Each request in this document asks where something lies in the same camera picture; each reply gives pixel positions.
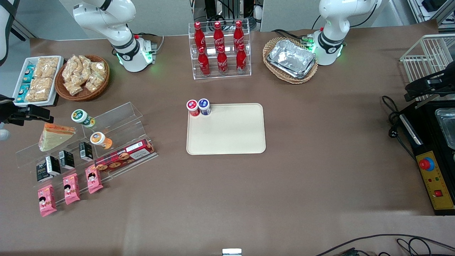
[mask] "clear acrylic display stand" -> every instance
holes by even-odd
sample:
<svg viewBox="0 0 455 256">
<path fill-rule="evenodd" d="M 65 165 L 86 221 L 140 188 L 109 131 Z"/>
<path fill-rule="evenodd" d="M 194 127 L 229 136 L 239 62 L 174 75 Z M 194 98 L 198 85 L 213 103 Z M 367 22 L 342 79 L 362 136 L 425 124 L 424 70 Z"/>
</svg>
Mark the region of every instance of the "clear acrylic display stand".
<svg viewBox="0 0 455 256">
<path fill-rule="evenodd" d="M 197 51 L 196 43 L 194 41 L 194 23 L 188 25 L 188 37 L 190 41 L 190 55 L 193 69 L 194 79 L 204 78 L 216 78 L 216 77 L 239 77 L 239 76 L 250 76 L 251 75 L 251 41 L 250 41 L 250 24 L 248 19 L 242 19 L 243 23 L 243 43 L 245 45 L 245 53 L 247 54 L 247 70 L 244 74 L 237 73 L 237 54 L 234 52 L 234 31 L 235 22 L 237 20 L 220 20 L 221 29 L 224 34 L 224 46 L 227 56 L 227 68 L 228 72 L 226 75 L 221 76 L 218 72 L 218 61 L 217 53 L 215 51 L 215 43 L 213 41 L 213 34 L 215 31 L 214 21 L 201 22 L 201 30 L 205 35 L 205 42 L 207 45 L 206 54 L 208 57 L 208 63 L 210 66 L 210 76 L 203 77 L 201 69 L 199 68 L 199 52 Z"/>
<path fill-rule="evenodd" d="M 150 141 L 150 138 L 145 134 L 142 122 L 139 120 L 140 117 L 142 117 L 142 114 L 133 104 L 131 104 L 131 102 L 128 102 L 102 115 L 94 117 L 96 123 L 95 126 L 91 128 L 85 128 L 82 125 L 77 126 L 76 134 L 73 137 L 71 137 L 62 145 L 57 146 L 50 151 L 41 152 L 38 144 L 35 144 L 16 152 L 17 166 L 20 170 L 26 170 L 30 172 L 30 185 L 35 187 L 37 190 L 52 184 L 54 187 L 56 204 L 59 205 L 65 202 L 63 177 L 67 175 L 77 173 L 80 193 L 83 194 L 84 192 L 88 191 L 85 169 L 93 165 L 94 161 L 87 162 L 80 158 L 79 143 L 87 142 L 92 146 L 93 158 L 95 160 L 141 139 Z M 102 132 L 106 135 L 107 138 L 112 139 L 112 147 L 106 150 L 100 146 L 91 144 L 89 138 L 94 132 Z M 52 179 L 44 182 L 36 181 L 37 164 L 43 163 L 45 157 L 48 155 L 51 155 L 58 159 L 59 152 L 62 150 L 73 154 L 75 168 L 72 170 L 61 168 L 62 174 L 57 175 Z M 109 172 L 100 172 L 101 180 L 103 183 L 105 183 L 106 181 L 117 177 L 156 156 L 157 153 L 149 154 L 146 157 L 138 159 L 137 161 L 134 161 L 122 168 Z"/>
</svg>

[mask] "coca-cola bottle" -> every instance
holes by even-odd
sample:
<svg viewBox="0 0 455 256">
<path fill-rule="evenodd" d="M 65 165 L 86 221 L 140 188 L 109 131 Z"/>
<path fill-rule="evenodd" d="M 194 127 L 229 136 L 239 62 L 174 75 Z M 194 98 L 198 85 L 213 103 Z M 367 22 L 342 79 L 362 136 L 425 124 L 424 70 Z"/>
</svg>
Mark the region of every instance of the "coca-cola bottle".
<svg viewBox="0 0 455 256">
<path fill-rule="evenodd" d="M 208 64 L 207 55 L 205 55 L 204 47 L 200 47 L 198 51 L 199 57 L 197 58 L 197 60 L 199 61 L 199 67 L 201 68 L 202 76 L 203 77 L 210 76 L 210 66 Z"/>
<path fill-rule="evenodd" d="M 213 34 L 213 40 L 215 41 L 215 49 L 218 52 L 218 47 L 223 46 L 224 52 L 224 34 L 221 31 L 221 23 L 219 21 L 215 22 L 215 33 Z"/>
<path fill-rule="evenodd" d="M 203 47 L 205 51 L 207 48 L 205 45 L 205 35 L 201 30 L 201 23 L 199 21 L 196 21 L 194 23 L 194 29 L 196 30 L 196 32 L 194 32 L 194 41 L 196 43 L 196 48 L 199 50 L 199 48 Z"/>
<path fill-rule="evenodd" d="M 237 52 L 237 73 L 244 74 L 247 71 L 247 54 L 245 53 L 245 45 L 238 45 Z"/>
<path fill-rule="evenodd" d="M 226 56 L 226 53 L 224 53 L 224 45 L 218 46 L 218 71 L 220 72 L 220 75 L 225 76 L 228 72 L 228 57 Z"/>
<path fill-rule="evenodd" d="M 241 20 L 238 20 L 235 22 L 234 52 L 237 52 L 239 44 L 243 44 L 243 30 L 242 30 L 242 21 Z"/>
</svg>

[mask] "brown table surface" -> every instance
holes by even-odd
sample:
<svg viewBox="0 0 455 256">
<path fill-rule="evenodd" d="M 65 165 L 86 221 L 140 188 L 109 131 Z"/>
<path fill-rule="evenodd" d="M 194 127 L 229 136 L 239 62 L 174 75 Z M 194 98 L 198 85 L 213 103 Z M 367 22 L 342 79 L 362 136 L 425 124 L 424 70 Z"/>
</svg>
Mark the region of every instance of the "brown table surface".
<svg viewBox="0 0 455 256">
<path fill-rule="evenodd" d="M 91 102 L 60 99 L 51 109 L 56 123 L 74 125 L 76 108 L 96 116 L 131 101 L 159 156 L 42 218 L 15 152 L 37 142 L 43 123 L 7 126 L 12 138 L 0 142 L 2 255 L 200 256 L 240 247 L 245 256 L 311 256 L 377 233 L 453 245 L 455 217 L 433 216 L 417 166 L 387 136 L 380 104 L 389 95 L 405 106 L 399 57 L 435 33 L 434 22 L 352 29 L 342 56 L 303 85 L 278 80 L 264 66 L 262 47 L 274 33 L 252 33 L 251 77 L 204 81 L 192 78 L 186 36 L 166 37 L 157 63 L 140 73 L 121 67 L 107 40 L 32 40 L 33 56 L 95 54 L 110 63 L 107 91 Z M 262 104 L 266 151 L 189 155 L 185 103 L 202 97 Z M 392 237 L 349 246 L 402 254 Z"/>
</svg>

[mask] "yogurt bottle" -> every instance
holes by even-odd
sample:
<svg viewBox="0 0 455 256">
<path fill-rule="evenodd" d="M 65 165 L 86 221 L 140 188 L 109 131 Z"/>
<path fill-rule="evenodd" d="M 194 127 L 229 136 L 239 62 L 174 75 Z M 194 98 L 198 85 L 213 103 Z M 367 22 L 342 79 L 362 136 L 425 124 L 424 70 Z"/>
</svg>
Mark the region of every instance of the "yogurt bottle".
<svg viewBox="0 0 455 256">
<path fill-rule="evenodd" d="M 100 132 L 93 133 L 90 136 L 90 142 L 93 145 L 102 146 L 104 149 L 110 149 L 112 146 L 112 140 Z"/>
<path fill-rule="evenodd" d="M 95 125 L 95 120 L 82 109 L 76 109 L 73 111 L 71 114 L 71 119 L 73 119 L 74 122 L 80 123 L 87 128 L 93 127 Z"/>
</svg>

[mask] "wire basket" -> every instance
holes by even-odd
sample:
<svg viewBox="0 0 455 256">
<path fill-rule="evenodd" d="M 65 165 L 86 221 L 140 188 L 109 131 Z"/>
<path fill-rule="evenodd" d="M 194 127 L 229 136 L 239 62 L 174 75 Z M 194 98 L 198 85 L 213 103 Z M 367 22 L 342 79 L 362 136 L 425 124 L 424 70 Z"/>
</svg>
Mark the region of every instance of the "wire basket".
<svg viewBox="0 0 455 256">
<path fill-rule="evenodd" d="M 91 92 L 87 88 L 85 88 L 85 83 L 84 83 L 82 85 L 83 90 L 81 92 L 79 92 L 78 94 L 71 96 L 70 93 L 68 92 L 68 90 L 63 85 L 65 83 L 65 80 L 63 80 L 63 76 L 61 75 L 63 70 L 66 67 L 66 63 L 65 63 L 65 64 L 63 64 L 61 69 L 58 71 L 57 77 L 56 77 L 56 82 L 55 82 L 55 88 L 56 88 L 58 95 L 60 95 L 60 97 L 70 100 L 70 101 L 89 101 L 89 100 L 92 100 L 92 99 L 96 98 L 97 96 L 99 96 L 107 88 L 107 85 L 109 83 L 109 75 L 111 72 L 110 72 L 109 65 L 107 64 L 106 60 L 101 57 L 95 56 L 95 55 L 85 55 L 85 57 L 87 57 L 87 59 L 89 59 L 92 62 L 103 62 L 104 63 L 104 66 L 106 67 L 106 78 L 104 79 L 104 82 L 94 92 Z"/>
<path fill-rule="evenodd" d="M 453 61 L 455 34 L 425 35 L 420 38 L 401 58 L 408 82 L 444 70 Z M 416 98 L 423 101 L 431 95 Z M 455 95 L 437 97 L 435 100 L 454 100 Z"/>
<path fill-rule="evenodd" d="M 278 41 L 281 41 L 281 40 L 289 40 L 292 43 L 294 43 L 295 45 L 304 48 L 303 44 L 297 42 L 294 39 L 289 39 L 289 38 L 285 38 L 285 37 L 273 38 L 267 44 L 265 44 L 264 49 L 262 50 L 262 57 L 263 57 L 263 61 L 264 61 L 265 66 L 274 75 L 276 75 L 279 79 L 281 79 L 283 81 L 286 81 L 288 83 L 291 83 L 291 84 L 302 84 L 302 83 L 307 82 L 308 80 L 310 80 L 310 78 L 312 76 L 314 76 L 314 74 L 318 70 L 318 61 L 315 62 L 315 64 L 311 68 L 311 70 L 308 72 L 308 74 L 303 79 L 296 79 L 296 78 L 292 77 L 291 75 L 287 74 L 286 72 L 284 72 L 283 70 L 281 70 L 281 69 L 275 67 L 274 65 L 270 64 L 270 62 L 267 61 L 267 55 L 273 50 L 273 48 L 278 43 Z"/>
</svg>

